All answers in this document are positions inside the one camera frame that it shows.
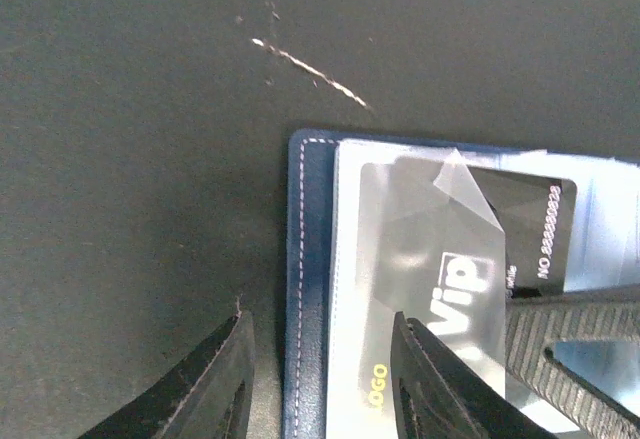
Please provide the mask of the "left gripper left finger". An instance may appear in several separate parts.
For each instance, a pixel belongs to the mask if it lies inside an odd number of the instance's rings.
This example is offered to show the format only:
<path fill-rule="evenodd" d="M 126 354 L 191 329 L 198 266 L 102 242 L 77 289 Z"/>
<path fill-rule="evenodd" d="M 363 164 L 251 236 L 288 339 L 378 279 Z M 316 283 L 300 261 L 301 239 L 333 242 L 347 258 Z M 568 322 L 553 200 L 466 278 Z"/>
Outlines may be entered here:
<path fill-rule="evenodd" d="M 255 371 L 252 315 L 238 311 L 84 438 L 244 438 Z"/>

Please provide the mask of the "black VIP card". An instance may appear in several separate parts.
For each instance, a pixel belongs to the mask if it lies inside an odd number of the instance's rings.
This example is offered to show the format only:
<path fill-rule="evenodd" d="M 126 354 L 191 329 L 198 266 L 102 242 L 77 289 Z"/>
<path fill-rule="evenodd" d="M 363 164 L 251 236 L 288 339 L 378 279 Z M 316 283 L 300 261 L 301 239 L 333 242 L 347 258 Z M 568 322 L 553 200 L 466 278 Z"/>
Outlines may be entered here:
<path fill-rule="evenodd" d="M 361 171 L 358 385 L 378 435 L 396 434 L 394 317 L 425 325 L 513 405 L 533 395 L 504 369 L 509 299 L 564 288 L 577 188 L 568 179 L 400 157 Z"/>

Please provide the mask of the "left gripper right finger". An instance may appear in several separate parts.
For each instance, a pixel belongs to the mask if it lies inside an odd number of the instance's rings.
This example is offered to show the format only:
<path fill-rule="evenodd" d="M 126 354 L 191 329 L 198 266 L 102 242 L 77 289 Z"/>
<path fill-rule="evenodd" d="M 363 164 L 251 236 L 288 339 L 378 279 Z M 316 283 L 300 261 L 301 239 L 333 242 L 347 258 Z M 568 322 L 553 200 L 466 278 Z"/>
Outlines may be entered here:
<path fill-rule="evenodd" d="M 391 379 L 400 438 L 552 438 L 420 321 L 394 316 Z"/>

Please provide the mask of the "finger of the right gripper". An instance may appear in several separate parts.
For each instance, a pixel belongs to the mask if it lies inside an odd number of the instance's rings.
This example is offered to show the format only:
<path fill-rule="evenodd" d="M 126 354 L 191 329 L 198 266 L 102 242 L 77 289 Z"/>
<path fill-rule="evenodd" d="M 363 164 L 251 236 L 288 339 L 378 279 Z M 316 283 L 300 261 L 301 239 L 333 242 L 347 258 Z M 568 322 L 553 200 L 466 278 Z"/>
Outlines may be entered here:
<path fill-rule="evenodd" d="M 511 376 L 594 438 L 638 437 L 638 286 L 510 299 L 505 322 Z"/>

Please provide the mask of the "blue card holder wallet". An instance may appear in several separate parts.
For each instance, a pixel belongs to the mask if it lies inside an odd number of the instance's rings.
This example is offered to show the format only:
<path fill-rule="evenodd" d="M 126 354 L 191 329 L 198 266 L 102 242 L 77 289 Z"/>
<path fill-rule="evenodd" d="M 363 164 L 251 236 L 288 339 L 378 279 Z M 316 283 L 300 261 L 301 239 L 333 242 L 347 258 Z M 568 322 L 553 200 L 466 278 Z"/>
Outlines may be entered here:
<path fill-rule="evenodd" d="M 326 426 L 334 162 L 338 144 L 347 139 L 393 152 L 457 149 L 466 159 L 515 172 L 561 172 L 580 188 L 567 288 L 594 290 L 639 281 L 636 158 L 299 130 L 288 146 L 284 438 L 320 438 Z"/>

